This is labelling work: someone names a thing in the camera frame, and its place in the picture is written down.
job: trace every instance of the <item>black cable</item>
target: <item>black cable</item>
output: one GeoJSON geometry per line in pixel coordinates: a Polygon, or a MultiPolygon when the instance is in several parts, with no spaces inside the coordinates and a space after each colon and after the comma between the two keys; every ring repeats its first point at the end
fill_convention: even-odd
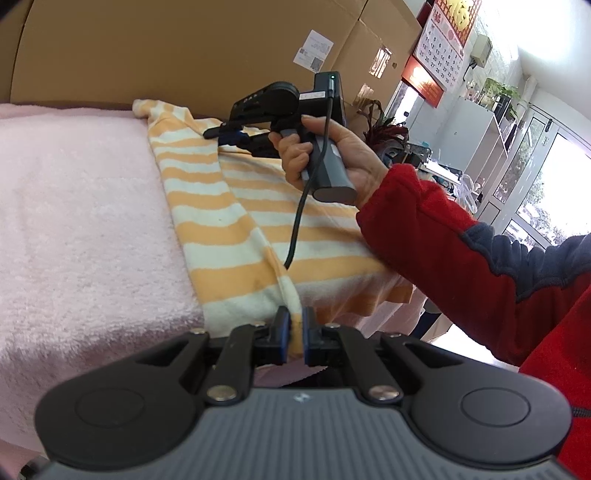
{"type": "Polygon", "coordinates": [[[318,162],[316,163],[316,166],[314,168],[314,171],[312,172],[312,175],[310,175],[310,178],[308,178],[308,181],[306,182],[306,185],[304,186],[304,191],[301,193],[300,202],[298,203],[297,210],[295,212],[294,227],[293,227],[293,230],[291,231],[290,249],[287,252],[287,258],[285,259],[285,263],[283,263],[283,266],[285,266],[286,269],[290,267],[291,262],[293,262],[294,255],[296,254],[297,234],[298,234],[298,231],[300,230],[301,215],[304,212],[304,205],[306,204],[306,199],[308,197],[308,194],[310,193],[310,189],[312,187],[312,184],[314,183],[316,177],[318,176],[320,166],[322,165],[322,162],[324,161],[324,157],[326,156],[326,151],[329,146],[329,125],[330,125],[330,117],[332,114],[332,106],[333,106],[333,101],[334,101],[333,95],[334,95],[334,88],[332,89],[332,91],[331,91],[331,89],[329,89],[329,98],[328,98],[328,102],[327,102],[328,105],[326,108],[326,122],[324,122],[324,142],[322,145],[322,152],[320,153],[320,156],[318,157],[318,162]]]}

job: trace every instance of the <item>wall-mounted device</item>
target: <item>wall-mounted device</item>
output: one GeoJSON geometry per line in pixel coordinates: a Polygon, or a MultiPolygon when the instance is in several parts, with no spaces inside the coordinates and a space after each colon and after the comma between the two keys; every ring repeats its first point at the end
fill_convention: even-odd
{"type": "Polygon", "coordinates": [[[471,63],[476,63],[479,67],[484,67],[491,55],[492,42],[486,35],[478,35],[474,48],[470,53],[471,63]]]}

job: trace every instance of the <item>hand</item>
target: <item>hand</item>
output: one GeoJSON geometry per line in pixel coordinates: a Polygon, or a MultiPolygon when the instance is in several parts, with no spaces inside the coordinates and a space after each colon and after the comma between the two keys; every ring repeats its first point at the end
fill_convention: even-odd
{"type": "MultiPolygon", "coordinates": [[[[301,117],[304,127],[317,135],[324,133],[324,122],[324,117],[316,118],[308,115],[301,117]]],[[[334,120],[331,120],[329,124],[329,137],[339,149],[347,176],[357,190],[355,206],[361,209],[382,183],[388,173],[388,168],[357,135],[334,120]]],[[[277,132],[271,132],[269,140],[279,152],[281,165],[285,171],[285,179],[294,187],[303,190],[304,183],[301,179],[301,172],[310,160],[312,144],[310,142],[300,143],[300,137],[297,134],[281,138],[277,132]]]]}

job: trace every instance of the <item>person's arm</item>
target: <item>person's arm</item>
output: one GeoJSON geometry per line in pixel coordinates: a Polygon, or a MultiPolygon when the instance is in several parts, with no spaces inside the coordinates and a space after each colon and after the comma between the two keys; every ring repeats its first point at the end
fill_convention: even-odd
{"type": "Polygon", "coordinates": [[[500,360],[520,365],[591,281],[591,235],[527,251],[394,166],[357,215],[370,248],[500,360]]]}

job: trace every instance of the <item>orange and white striped cloth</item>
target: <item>orange and white striped cloth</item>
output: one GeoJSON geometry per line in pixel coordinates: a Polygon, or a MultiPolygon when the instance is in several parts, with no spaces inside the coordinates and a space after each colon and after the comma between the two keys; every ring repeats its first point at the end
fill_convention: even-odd
{"type": "Polygon", "coordinates": [[[290,352],[298,354],[302,306],[315,307],[326,323],[345,313],[367,317],[385,300],[409,302],[413,286],[369,251],[354,207],[310,196],[287,271],[300,192],[285,181],[281,161],[205,140],[202,133],[220,121],[195,120],[187,108],[136,100],[133,111],[148,118],[174,227],[213,336],[272,319],[285,305],[293,325],[290,352]]]}

